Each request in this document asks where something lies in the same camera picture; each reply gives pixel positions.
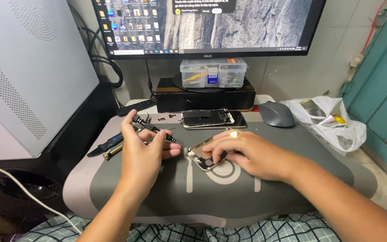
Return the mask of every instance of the computer mouse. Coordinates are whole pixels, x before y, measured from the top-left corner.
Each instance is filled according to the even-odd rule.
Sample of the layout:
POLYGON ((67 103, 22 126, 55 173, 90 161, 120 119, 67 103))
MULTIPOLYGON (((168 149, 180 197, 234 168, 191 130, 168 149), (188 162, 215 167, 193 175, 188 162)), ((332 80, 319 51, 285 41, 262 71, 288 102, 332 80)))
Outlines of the computer mouse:
POLYGON ((271 126, 292 127, 295 125, 295 119, 288 106, 278 102, 266 102, 259 105, 259 113, 262 120, 271 126))

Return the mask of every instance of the plaid fabric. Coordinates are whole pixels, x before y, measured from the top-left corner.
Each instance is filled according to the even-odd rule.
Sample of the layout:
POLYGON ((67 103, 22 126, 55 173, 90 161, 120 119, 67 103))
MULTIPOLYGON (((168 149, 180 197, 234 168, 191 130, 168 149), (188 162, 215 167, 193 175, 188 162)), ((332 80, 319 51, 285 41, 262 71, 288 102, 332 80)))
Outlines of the plaid fabric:
MULTIPOLYGON (((91 220, 68 216, 80 229, 91 220)), ((54 217, 32 229, 18 242, 72 242, 79 235, 62 217, 54 217)), ((253 225, 227 229, 186 224, 133 224, 127 242, 338 242, 330 224, 319 213, 294 214, 253 225)))

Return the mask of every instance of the white plastic bag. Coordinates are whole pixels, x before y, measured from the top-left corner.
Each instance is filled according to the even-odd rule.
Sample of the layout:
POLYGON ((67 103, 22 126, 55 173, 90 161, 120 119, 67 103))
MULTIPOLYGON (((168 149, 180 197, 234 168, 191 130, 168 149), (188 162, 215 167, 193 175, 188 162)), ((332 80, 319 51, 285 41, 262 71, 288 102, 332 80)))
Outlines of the white plastic bag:
POLYGON ((324 117, 311 116, 300 102, 308 99, 293 99, 289 101, 283 101, 282 103, 288 106, 293 115, 298 118, 299 121, 309 124, 311 128, 322 136, 326 141, 333 145, 336 149, 342 152, 352 152, 357 150, 367 139, 367 127, 365 124, 351 120, 347 115, 346 108, 344 107, 342 98, 330 98, 327 96, 318 96, 311 98, 317 106, 319 106, 326 116, 329 116, 337 105, 340 105, 340 115, 347 124, 347 127, 330 128, 319 124, 314 124, 313 119, 320 119, 324 117), (350 147, 343 147, 341 145, 342 140, 352 142, 350 147))

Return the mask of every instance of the remote control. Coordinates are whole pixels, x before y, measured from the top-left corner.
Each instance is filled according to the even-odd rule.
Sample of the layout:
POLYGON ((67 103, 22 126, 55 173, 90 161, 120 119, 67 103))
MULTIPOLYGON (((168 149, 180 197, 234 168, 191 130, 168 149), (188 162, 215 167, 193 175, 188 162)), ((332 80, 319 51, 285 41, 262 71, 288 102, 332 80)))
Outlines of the remote control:
POLYGON ((149 99, 143 102, 139 102, 136 104, 132 104, 123 108, 120 108, 116 111, 117 115, 120 117, 126 116, 131 110, 136 109, 137 111, 149 108, 156 105, 156 100, 154 99, 149 99))

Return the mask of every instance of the tiled wall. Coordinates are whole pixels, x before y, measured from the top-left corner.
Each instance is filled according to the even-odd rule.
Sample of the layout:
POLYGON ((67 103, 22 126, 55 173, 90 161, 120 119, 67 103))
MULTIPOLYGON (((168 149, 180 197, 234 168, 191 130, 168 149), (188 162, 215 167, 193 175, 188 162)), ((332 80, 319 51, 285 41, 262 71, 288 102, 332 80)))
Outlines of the tiled wall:
MULTIPOLYGON (((90 1, 68 0, 81 13, 90 28, 98 23, 90 1)), ((257 92, 277 101, 320 96, 330 91, 337 96, 349 63, 363 48, 372 20, 383 0, 327 0, 308 56, 243 58, 249 65, 246 73, 257 92)), ((179 70, 181 60, 150 60, 153 86, 162 77, 179 70)), ((148 98, 147 71, 144 60, 117 62, 124 75, 124 85, 116 91, 122 103, 148 98)), ((111 80, 117 77, 106 67, 111 80)))

